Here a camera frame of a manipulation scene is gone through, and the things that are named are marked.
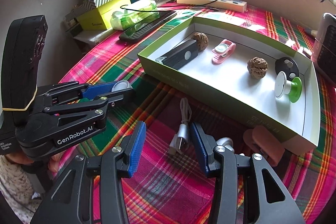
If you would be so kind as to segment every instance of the white power strip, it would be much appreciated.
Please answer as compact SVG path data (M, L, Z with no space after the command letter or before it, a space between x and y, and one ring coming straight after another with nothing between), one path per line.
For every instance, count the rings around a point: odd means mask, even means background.
M178 4L204 5L214 0L176 0L176 1ZM208 6L243 13L246 11L247 3L241 0L218 0L214 3L209 4Z

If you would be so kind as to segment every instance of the walnut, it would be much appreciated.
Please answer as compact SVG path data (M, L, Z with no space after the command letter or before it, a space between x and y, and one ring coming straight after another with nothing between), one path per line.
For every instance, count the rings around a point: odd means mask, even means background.
M254 57L249 62L247 62L247 69L249 74L251 74L256 79L261 79L266 75L267 72L267 62L265 59Z
M191 39L197 41L197 47L199 51L204 51L208 46L209 39L202 32L195 33Z

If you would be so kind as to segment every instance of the pink clamp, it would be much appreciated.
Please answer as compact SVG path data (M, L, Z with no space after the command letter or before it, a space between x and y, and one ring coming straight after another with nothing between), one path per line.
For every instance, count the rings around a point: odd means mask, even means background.
M219 45L212 49L212 52L216 54L212 58L212 63L223 63L231 54L233 54L235 48L235 43L231 42L230 40L224 39Z
M278 165L285 152L276 137L263 126L246 130L243 139L253 152L260 153L272 167Z

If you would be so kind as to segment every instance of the plaid tablecloth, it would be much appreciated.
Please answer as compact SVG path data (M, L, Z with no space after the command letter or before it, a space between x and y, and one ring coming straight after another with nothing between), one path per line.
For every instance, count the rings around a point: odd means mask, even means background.
M166 32L194 13L250 28L280 42L291 39L297 45L312 49L313 39L300 26L253 6L248 6L248 11L243 14L230 10L211 14L207 10L180 11L180 18L163 26L160 32ZM206 179L199 169L193 146L184 155L167 154L169 143L181 123L179 102L185 95L144 73L137 53L151 43L150 37L136 45L125 46L118 40L119 34L113 34L92 49L62 82L77 80L95 84L126 79L136 90L136 99L108 113L104 133L67 150L62 157L61 170L79 152L88 156L104 153L120 143L123 136L132 133L137 120L143 120L147 125L147 137L138 171L132 179L123 179L130 223L206 223L214 180ZM313 223L336 188L335 89L319 75L318 82L321 104L319 146L301 156L286 151L275 168L307 223ZM231 137L236 153L240 153L246 128L197 100L188 99L193 111L192 120L200 122L205 132L216 139ZM241 180L239 185L238 207L242 212ZM98 189L99 177L95 180L95 219L100 218Z

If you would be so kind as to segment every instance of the person's sleeve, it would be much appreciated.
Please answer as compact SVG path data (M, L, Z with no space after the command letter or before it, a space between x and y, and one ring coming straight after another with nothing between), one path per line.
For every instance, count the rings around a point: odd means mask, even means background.
M30 223L41 200L32 199L34 190L26 173L5 156L0 156L0 190L18 218Z

